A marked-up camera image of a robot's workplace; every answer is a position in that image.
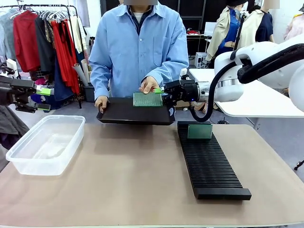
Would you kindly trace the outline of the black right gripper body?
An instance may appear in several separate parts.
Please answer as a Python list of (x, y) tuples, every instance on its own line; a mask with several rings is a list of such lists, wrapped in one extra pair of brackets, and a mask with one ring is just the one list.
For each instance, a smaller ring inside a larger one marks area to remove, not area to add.
[(178, 101), (198, 102), (200, 89), (194, 80), (176, 80), (164, 85), (162, 98), (165, 106), (176, 106)]

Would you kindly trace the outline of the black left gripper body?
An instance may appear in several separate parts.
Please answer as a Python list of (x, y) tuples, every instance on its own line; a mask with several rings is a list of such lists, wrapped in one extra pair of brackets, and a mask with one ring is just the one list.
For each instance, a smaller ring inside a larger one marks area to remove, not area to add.
[(0, 76), (0, 105), (15, 105), (17, 111), (34, 113), (36, 107), (29, 106), (29, 97), (36, 93), (36, 84), (30, 80)]

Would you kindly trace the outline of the person's left hand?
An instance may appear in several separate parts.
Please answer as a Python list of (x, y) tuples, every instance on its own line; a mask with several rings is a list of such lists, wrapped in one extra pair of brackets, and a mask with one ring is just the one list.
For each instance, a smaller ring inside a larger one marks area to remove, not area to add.
[(139, 87), (140, 92), (148, 94), (154, 92), (155, 89), (160, 88), (157, 81), (152, 76), (147, 76)]

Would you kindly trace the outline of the person's right hand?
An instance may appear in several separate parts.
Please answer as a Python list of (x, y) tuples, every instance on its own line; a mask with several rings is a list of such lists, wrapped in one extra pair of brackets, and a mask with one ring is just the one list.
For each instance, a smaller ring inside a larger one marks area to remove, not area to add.
[(98, 109), (100, 113), (104, 113), (104, 110), (107, 108), (108, 97), (101, 95), (95, 101), (95, 107)]

